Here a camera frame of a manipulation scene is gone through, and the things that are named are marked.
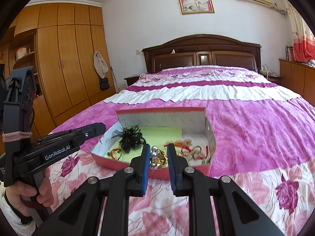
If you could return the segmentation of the person's left hand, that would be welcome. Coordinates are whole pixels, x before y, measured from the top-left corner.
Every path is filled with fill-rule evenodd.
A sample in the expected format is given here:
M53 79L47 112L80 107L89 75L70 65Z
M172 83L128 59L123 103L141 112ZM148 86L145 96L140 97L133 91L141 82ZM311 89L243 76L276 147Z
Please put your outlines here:
M38 187L39 194L37 196L37 202L44 207L50 207L54 204L54 198L52 194L52 187L50 183L50 171L48 168L44 169L44 178ZM21 196L34 197L37 195L37 190L32 186L23 182L17 181L12 186L9 186L5 190L7 197L7 203L10 204L21 215L30 217L27 206L22 202Z

